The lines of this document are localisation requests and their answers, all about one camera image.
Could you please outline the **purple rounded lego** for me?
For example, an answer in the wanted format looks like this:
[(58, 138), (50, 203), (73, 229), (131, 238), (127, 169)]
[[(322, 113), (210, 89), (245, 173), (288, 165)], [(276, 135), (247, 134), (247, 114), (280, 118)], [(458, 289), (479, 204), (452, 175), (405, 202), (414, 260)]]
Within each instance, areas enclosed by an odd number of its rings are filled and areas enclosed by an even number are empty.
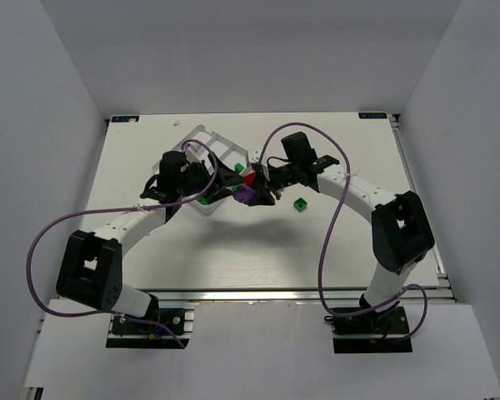
[(232, 196), (237, 202), (249, 205), (256, 194), (257, 191), (255, 189), (242, 184), (237, 187)]

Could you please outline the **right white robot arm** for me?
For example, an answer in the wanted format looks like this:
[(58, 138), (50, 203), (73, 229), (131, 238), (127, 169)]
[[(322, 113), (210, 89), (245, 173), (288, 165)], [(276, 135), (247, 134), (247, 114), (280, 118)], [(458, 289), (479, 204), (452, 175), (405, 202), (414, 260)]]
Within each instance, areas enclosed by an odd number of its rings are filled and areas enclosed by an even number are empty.
[(435, 239), (421, 198), (412, 191), (389, 192), (353, 175), (345, 162), (319, 157), (303, 132), (282, 139), (287, 160), (280, 167), (263, 161), (264, 153), (247, 153), (254, 171), (248, 205), (274, 205), (284, 188), (300, 184), (335, 198), (371, 226), (372, 252), (377, 260), (372, 280), (359, 301), (355, 317), (378, 320), (398, 305), (411, 271), (434, 247)]

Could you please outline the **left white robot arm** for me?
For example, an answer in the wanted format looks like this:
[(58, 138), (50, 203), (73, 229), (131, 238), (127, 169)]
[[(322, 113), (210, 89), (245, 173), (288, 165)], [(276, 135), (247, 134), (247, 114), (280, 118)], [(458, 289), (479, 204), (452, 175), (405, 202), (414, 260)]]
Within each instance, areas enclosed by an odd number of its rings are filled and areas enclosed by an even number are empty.
[(233, 187), (244, 181), (215, 155), (208, 157), (212, 170), (203, 161), (190, 161), (190, 155), (166, 152), (140, 195), (144, 204), (92, 232), (71, 234), (57, 278), (59, 296), (103, 313), (158, 320), (154, 296), (124, 284), (124, 256), (170, 221), (184, 203), (198, 198), (214, 203), (231, 195)]

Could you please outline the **red lego brick upper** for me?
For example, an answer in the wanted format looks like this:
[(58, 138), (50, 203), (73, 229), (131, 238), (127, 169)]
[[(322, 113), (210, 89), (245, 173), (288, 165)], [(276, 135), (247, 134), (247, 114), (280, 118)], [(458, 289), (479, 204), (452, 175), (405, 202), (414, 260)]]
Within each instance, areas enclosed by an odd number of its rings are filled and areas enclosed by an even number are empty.
[(250, 172), (249, 174), (243, 177), (244, 178), (243, 184), (245, 186), (251, 187), (253, 185), (255, 177), (256, 177), (256, 172), (255, 171)]

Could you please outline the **small green lego in tray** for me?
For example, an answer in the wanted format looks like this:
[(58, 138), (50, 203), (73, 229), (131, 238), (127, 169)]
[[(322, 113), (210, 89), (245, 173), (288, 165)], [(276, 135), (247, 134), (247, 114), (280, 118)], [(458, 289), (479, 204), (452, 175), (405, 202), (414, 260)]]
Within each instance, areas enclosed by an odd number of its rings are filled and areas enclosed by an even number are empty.
[(244, 169), (244, 166), (241, 163), (236, 163), (234, 166), (234, 170), (236, 173), (242, 172)]

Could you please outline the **right blue label sticker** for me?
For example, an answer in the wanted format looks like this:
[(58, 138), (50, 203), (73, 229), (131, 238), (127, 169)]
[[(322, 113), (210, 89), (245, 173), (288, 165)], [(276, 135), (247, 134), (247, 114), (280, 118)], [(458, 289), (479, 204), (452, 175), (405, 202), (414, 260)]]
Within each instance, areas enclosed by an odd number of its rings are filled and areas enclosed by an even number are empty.
[(360, 119), (387, 119), (388, 115), (385, 112), (359, 112)]

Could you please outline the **blue label sticker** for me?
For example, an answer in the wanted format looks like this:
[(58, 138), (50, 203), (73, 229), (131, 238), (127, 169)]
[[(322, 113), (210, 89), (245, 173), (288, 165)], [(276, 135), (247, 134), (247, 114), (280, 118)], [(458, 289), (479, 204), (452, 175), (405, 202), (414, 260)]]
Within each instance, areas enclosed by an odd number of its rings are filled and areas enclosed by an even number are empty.
[(138, 115), (123, 115), (123, 116), (112, 116), (111, 123), (136, 123), (139, 120)]
[(387, 119), (388, 115), (385, 112), (359, 112), (360, 119)]

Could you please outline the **left blue label sticker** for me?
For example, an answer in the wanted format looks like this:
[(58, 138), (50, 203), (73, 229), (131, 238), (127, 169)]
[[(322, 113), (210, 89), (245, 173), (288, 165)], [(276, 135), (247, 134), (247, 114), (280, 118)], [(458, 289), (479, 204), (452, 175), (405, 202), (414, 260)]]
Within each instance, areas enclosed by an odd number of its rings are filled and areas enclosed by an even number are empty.
[(136, 123), (139, 120), (138, 115), (123, 115), (123, 116), (112, 116), (111, 123)]

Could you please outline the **aluminium table frame rail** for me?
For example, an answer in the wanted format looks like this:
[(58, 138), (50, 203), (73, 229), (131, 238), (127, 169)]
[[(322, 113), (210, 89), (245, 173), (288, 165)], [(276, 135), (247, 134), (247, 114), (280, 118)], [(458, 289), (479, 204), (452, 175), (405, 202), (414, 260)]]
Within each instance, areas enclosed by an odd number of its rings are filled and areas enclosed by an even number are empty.
[[(429, 287), (424, 289), (428, 299), (453, 300), (453, 291), (446, 287)], [(318, 291), (303, 290), (230, 290), (230, 291), (157, 291), (152, 292), (162, 301), (266, 301), (266, 300), (295, 300), (318, 301)], [(362, 295), (362, 290), (328, 290), (324, 292), (327, 302), (354, 301), (357, 303)], [(408, 290), (403, 299), (422, 299), (422, 294), (417, 289)]]

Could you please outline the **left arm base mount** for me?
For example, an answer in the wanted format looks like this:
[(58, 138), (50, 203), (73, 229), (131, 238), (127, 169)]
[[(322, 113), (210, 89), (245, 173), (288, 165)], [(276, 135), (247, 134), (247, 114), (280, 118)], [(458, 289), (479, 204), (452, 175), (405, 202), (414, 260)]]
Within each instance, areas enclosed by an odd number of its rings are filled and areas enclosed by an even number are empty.
[(158, 300), (152, 300), (144, 317), (112, 317), (106, 348), (183, 350), (190, 341), (191, 313), (188, 307), (161, 307)]

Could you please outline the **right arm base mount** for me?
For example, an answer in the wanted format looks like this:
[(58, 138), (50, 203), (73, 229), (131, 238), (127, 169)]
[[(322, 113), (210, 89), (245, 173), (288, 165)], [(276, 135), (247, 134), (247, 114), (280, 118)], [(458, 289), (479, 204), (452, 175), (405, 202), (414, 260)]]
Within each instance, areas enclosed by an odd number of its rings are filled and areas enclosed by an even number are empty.
[(396, 307), (382, 317), (375, 313), (339, 318), (324, 317), (332, 327), (332, 344), (335, 354), (411, 353), (408, 318), (403, 307)]

